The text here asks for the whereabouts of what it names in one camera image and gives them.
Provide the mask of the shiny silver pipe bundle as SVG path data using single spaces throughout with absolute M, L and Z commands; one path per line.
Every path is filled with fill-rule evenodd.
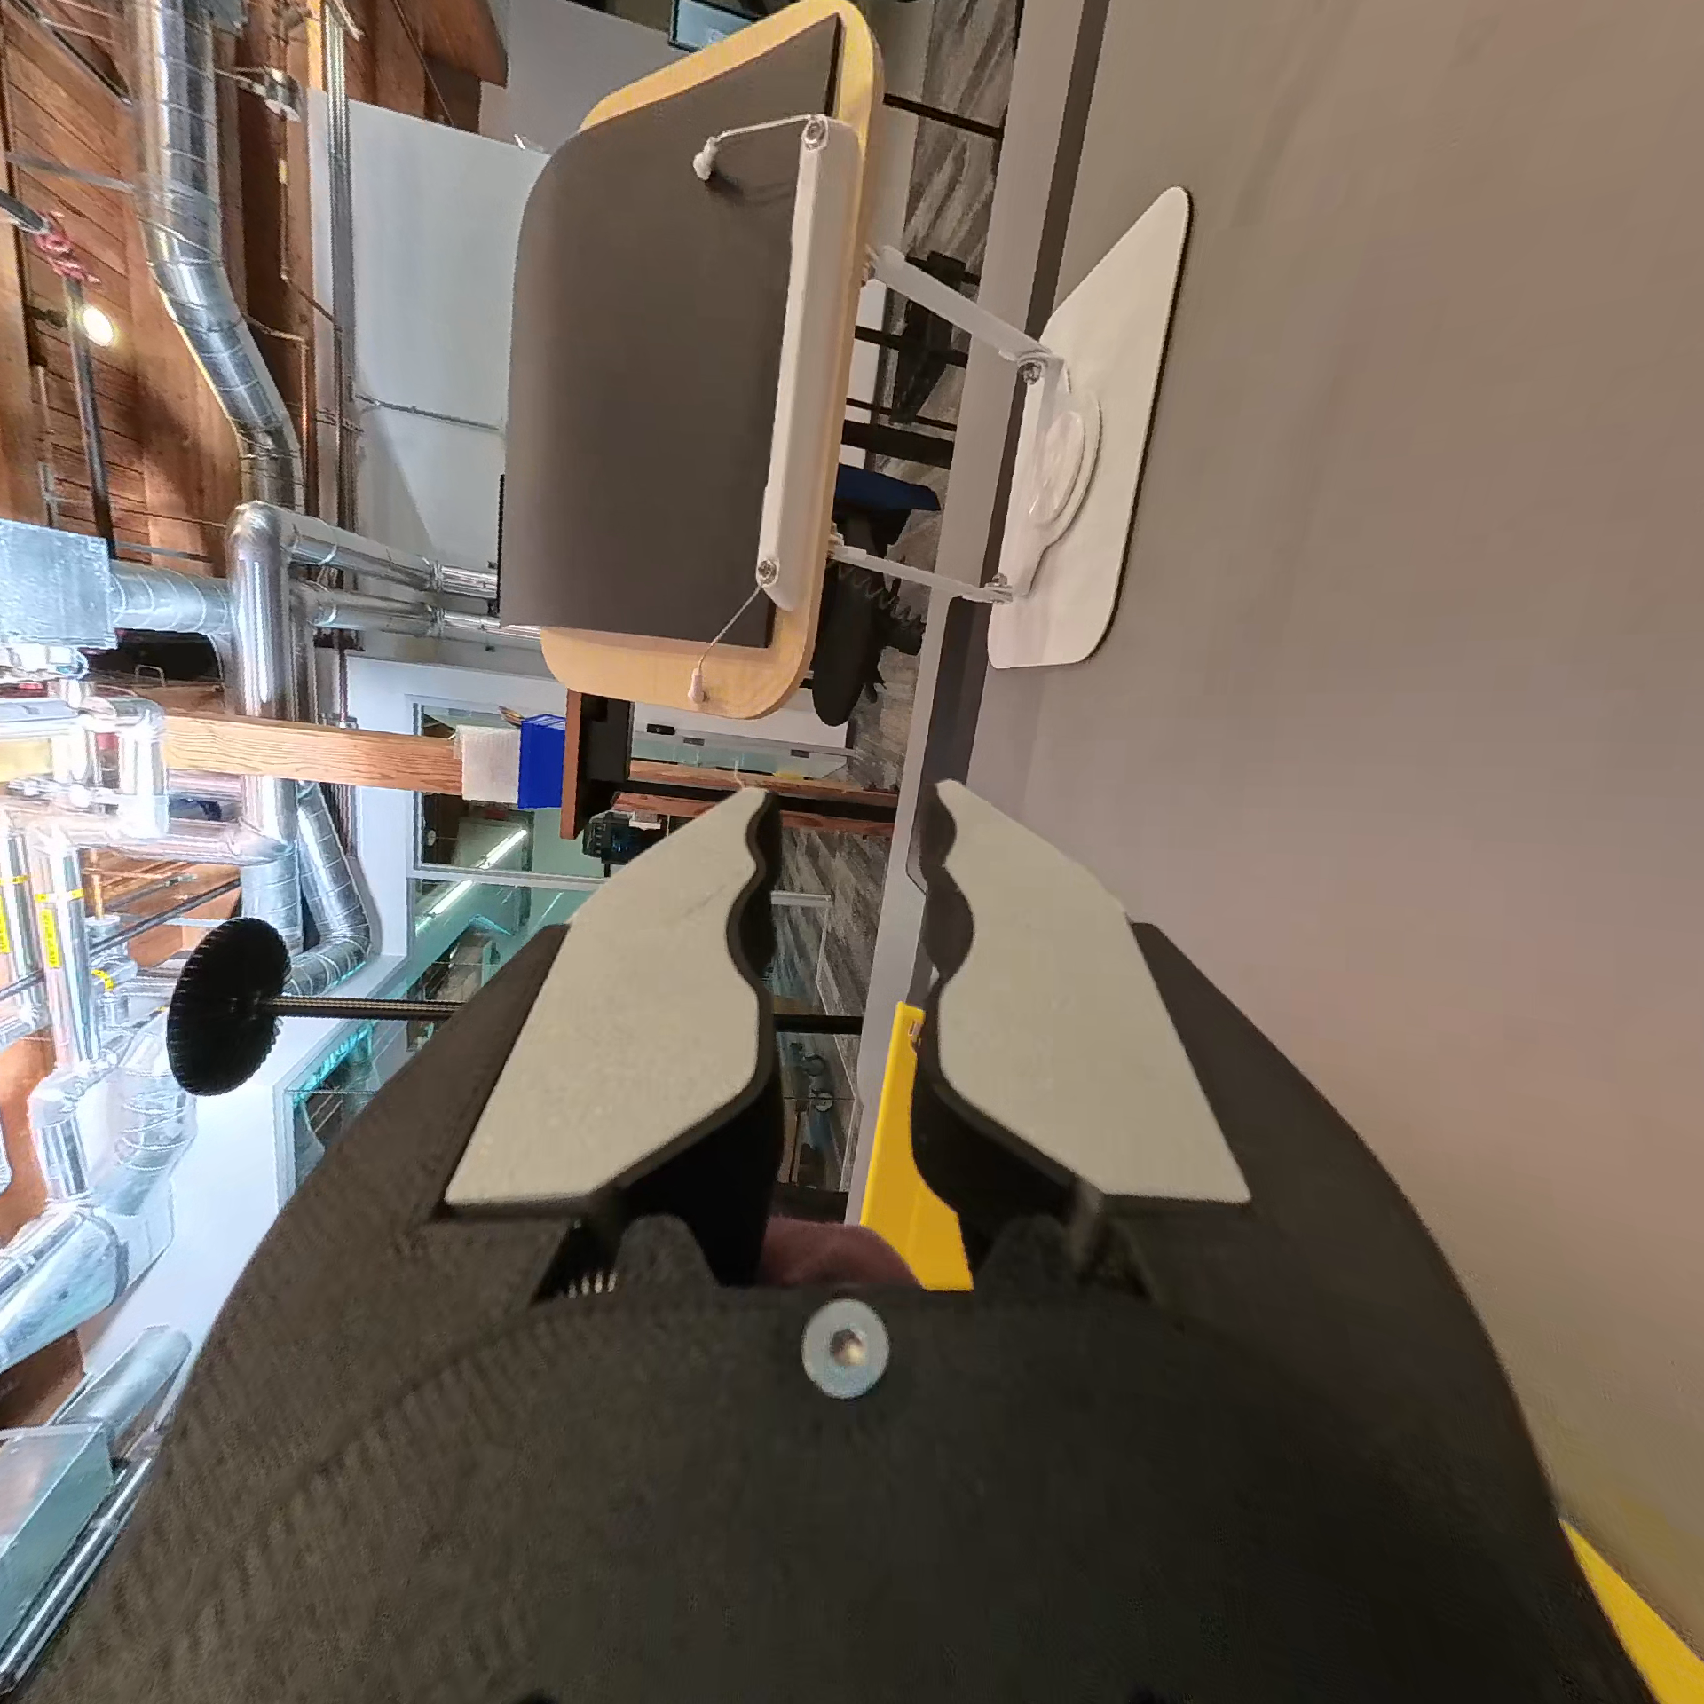
M 67 781 L 4 811 L 21 841 L 26 925 L 41 971 L 52 1068 L 28 1094 L 46 1201 L 4 1248 L 4 1370 L 121 1301 L 168 1249 L 170 1179 L 194 1140 L 192 1100 L 165 1044 L 165 1004 L 106 1029 L 89 936 L 83 851 L 145 851 L 166 838 L 165 714 L 137 695 L 75 710 L 71 746 L 113 742 L 115 779 Z

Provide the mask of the wooden-edged black board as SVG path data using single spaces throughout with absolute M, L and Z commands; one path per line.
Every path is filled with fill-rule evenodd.
M 570 691 L 767 717 L 817 638 L 880 48 L 792 4 L 601 100 L 521 216 L 499 613 Z

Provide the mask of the white folding stand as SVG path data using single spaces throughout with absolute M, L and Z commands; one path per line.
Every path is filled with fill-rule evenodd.
M 1020 419 L 987 583 L 884 561 L 839 535 L 832 535 L 827 559 L 989 605 L 992 668 L 1071 668 L 1090 660 L 1116 617 L 1190 216 L 1180 185 L 1162 191 L 1053 310 L 1041 335 L 955 294 L 894 247 L 865 247 L 865 276 L 965 330 L 1018 370 Z

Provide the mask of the wooden pillar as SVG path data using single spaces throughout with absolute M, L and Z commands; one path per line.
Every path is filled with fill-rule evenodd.
M 170 770 L 462 796 L 452 740 L 258 716 L 165 714 Z

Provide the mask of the black office chair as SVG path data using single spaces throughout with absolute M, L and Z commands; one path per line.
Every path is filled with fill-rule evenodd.
M 864 566 L 832 561 L 809 666 L 809 691 L 821 723 L 845 723 L 859 700 L 876 694 L 884 651 L 917 656 L 922 634 L 925 617 L 905 605 L 889 578 Z

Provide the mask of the yellow plastic bin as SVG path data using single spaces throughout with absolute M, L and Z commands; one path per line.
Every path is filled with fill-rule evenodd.
M 900 1253 L 929 1289 L 968 1289 L 969 1261 L 958 1218 L 929 1188 L 910 1149 L 910 1098 L 917 1082 L 922 1009 L 894 1007 L 880 1102 L 872 1127 L 857 1222 Z M 1611 1629 L 1657 1702 L 1700 1702 L 1700 1655 L 1587 1542 L 1562 1524 L 1576 1563 Z

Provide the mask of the black pole stand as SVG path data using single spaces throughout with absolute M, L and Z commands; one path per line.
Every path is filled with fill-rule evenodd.
M 263 921 L 231 919 L 188 955 L 165 1015 L 165 1049 L 176 1086 L 196 1098 L 240 1089 L 275 1046 L 281 1022 L 452 1018 L 459 999 L 289 994 L 292 955 Z

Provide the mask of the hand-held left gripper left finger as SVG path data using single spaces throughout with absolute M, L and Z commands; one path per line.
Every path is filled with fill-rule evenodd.
M 782 1147 L 772 889 L 780 811 L 736 791 L 579 905 L 445 1188 L 603 1249 L 649 1217 L 723 1285 L 760 1265 Z

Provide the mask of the silver air duct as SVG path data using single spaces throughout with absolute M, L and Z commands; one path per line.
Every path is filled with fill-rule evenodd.
M 294 722 L 306 619 L 292 583 L 303 452 L 226 278 L 213 6 L 131 2 L 135 207 L 166 314 L 237 443 L 244 501 L 224 529 L 234 630 L 226 684 L 246 717 Z M 241 779 L 241 826 L 260 858 L 241 875 L 244 917 L 283 936 L 285 991 L 320 995 L 369 961 L 369 907 L 316 781 Z

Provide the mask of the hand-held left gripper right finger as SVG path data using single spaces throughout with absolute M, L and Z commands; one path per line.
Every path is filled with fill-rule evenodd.
M 1045 1221 L 1091 1263 L 1126 1206 L 1246 1206 L 1252 1188 L 1118 897 L 962 781 L 922 814 L 933 965 L 914 1164 L 971 1275 Z

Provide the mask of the person's left hand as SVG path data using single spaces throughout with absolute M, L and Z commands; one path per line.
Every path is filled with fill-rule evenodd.
M 767 1221 L 756 1285 L 921 1287 L 917 1273 L 878 1232 L 841 1221 Z

